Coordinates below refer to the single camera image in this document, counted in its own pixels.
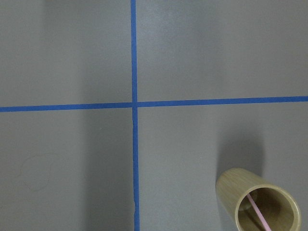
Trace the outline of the wooden bamboo cup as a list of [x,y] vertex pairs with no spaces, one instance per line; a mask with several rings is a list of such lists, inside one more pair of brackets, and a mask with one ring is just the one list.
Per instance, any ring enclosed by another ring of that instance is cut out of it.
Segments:
[[251,194],[272,231],[299,231],[301,213],[286,190],[243,168],[223,172],[216,182],[216,195],[240,231],[264,231],[247,199]]

